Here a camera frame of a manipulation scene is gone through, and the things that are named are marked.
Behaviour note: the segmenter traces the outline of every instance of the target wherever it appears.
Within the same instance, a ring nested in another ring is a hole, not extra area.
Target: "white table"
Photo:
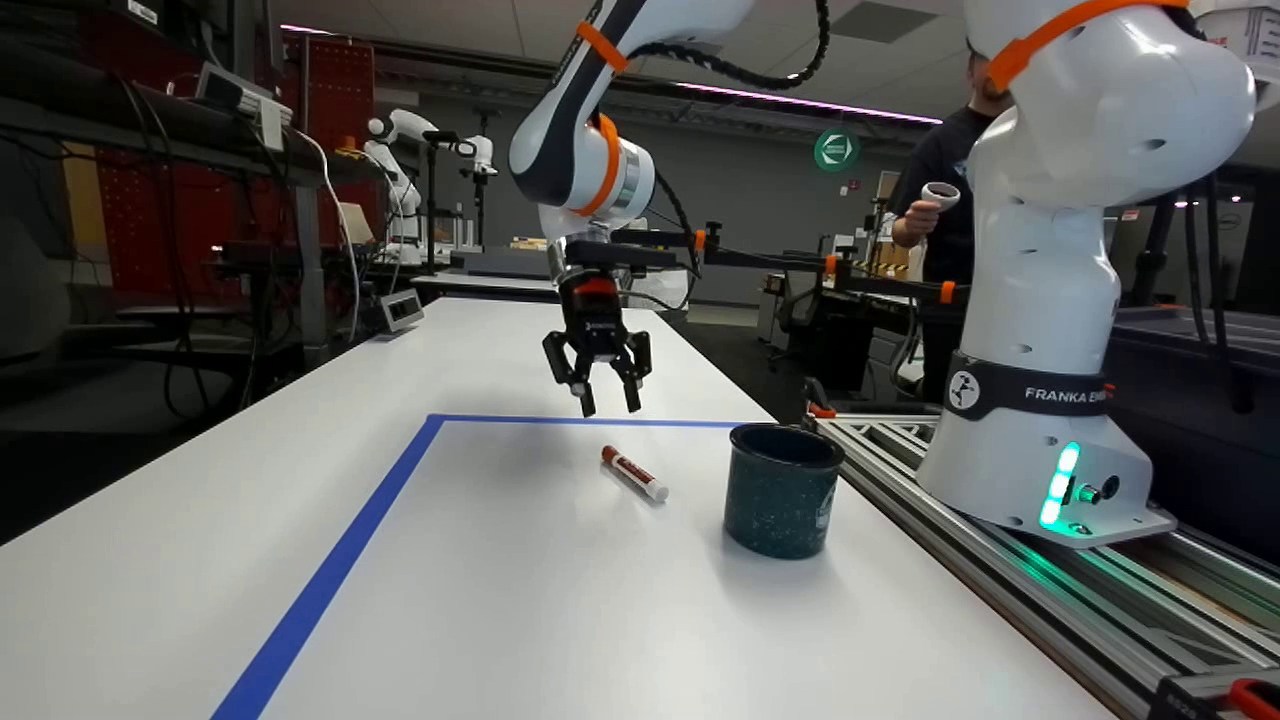
[[[601,369],[580,424],[555,307],[439,301],[0,548],[0,718],[1102,718],[852,490],[816,561],[729,545],[729,424],[767,418],[632,324],[642,418]]]
[[[472,293],[472,298],[547,298],[555,301],[555,282],[538,282],[538,278],[468,278],[468,274],[432,274],[432,278],[411,278],[411,288],[429,288],[429,293]]]

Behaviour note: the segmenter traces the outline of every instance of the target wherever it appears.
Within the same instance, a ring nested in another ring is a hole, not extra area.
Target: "green light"
[[[1073,475],[1051,475],[1051,486],[1048,486],[1048,500],[1069,500],[1069,490],[1073,490]]]
[[[1079,464],[1079,445],[1069,445],[1064,451],[1054,451],[1054,471],[1061,475],[1074,475]]]
[[[1064,504],[1061,504],[1061,500],[1048,500],[1048,504],[1039,509],[1039,525],[1043,525],[1043,529],[1051,529],[1061,515],[1064,515]]]
[[[859,157],[854,142],[843,138],[843,131],[822,131],[816,143],[810,143],[810,164],[822,168],[822,172],[843,172],[852,168]]]

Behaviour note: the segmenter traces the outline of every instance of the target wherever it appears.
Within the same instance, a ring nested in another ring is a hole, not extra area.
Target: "metal rail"
[[[1280,579],[1266,569],[1189,531],[1073,552],[963,519],[916,486],[933,427],[937,418],[816,419],[883,515],[1120,718],[1147,718],[1167,681],[1280,670]]]

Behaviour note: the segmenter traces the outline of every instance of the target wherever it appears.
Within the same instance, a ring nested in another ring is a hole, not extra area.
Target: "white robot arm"
[[[1110,424],[1120,301],[1102,207],[1213,176],[1246,138],[1238,57],[1189,38],[1183,0],[963,0],[1016,109],[966,157],[975,269],[919,490],[949,509],[1091,548],[1167,531],[1153,459]]]
[[[513,176],[538,204],[545,237],[610,231],[642,213],[656,168],[628,143],[601,95],[642,44],[714,49],[755,0],[601,0],[580,26],[547,95],[513,138]]]
[[[368,121],[368,142],[363,142],[363,160],[382,172],[388,182],[388,245],[416,245],[419,226],[416,213],[423,198],[416,193],[411,176],[405,176],[397,152],[391,152],[397,131],[382,121]]]
[[[513,176],[538,204],[547,239],[610,231],[648,207],[656,164],[641,143],[628,143],[601,95],[622,71],[628,57],[648,44],[714,49],[755,0],[601,0],[576,27],[547,95],[513,138]],[[584,418],[594,412],[590,366],[609,362],[628,394],[628,412],[641,409],[641,382],[652,369],[648,336],[620,319],[614,269],[594,260],[584,274],[558,278],[565,333],[545,336],[545,357],[555,386],[580,395]]]
[[[1246,60],[1260,93],[1260,111],[1280,105],[1280,0],[1192,0],[1189,14],[1194,17],[1207,44],[1220,44]]]
[[[488,138],[465,138],[465,152],[472,157],[472,176],[495,176]]]

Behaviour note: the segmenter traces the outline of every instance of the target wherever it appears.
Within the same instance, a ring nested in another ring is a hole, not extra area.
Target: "person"
[[[989,83],[989,57],[966,49],[966,105],[937,123],[912,160],[905,164],[889,213],[894,213],[890,239],[916,247],[929,239],[922,282],[970,282],[970,193],[966,193],[966,152],[989,131],[989,123],[1013,109],[1007,93]],[[949,182],[963,193],[955,207],[941,207],[937,200],[919,200],[929,182]],[[922,400],[945,403],[949,366],[959,348],[963,319],[959,317],[922,317]]]

